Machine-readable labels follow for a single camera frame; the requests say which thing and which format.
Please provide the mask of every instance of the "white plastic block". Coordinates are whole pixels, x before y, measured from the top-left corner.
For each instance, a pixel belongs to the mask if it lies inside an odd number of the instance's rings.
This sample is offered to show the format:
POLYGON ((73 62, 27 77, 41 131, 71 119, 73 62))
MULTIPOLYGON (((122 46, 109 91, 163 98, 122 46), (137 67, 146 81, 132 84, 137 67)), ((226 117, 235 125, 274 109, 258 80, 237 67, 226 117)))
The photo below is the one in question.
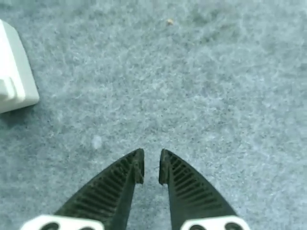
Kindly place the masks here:
POLYGON ((180 230, 250 230, 248 224, 237 216, 190 219, 180 230))
POLYGON ((38 103, 28 57, 17 31, 0 20, 0 114, 38 103))
POLYGON ((104 230, 104 225, 91 219, 41 215, 24 223, 20 230, 104 230))

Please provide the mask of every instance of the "gray carpet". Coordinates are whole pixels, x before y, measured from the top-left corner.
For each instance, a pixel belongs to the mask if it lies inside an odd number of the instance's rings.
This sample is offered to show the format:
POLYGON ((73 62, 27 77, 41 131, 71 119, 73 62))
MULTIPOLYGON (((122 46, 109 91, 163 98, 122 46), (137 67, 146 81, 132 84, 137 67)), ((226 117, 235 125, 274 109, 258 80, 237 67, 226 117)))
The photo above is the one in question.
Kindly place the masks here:
POLYGON ((306 229, 305 0, 12 1, 41 101, 0 116, 0 229, 139 147, 128 230, 171 229, 162 148, 253 230, 306 229))

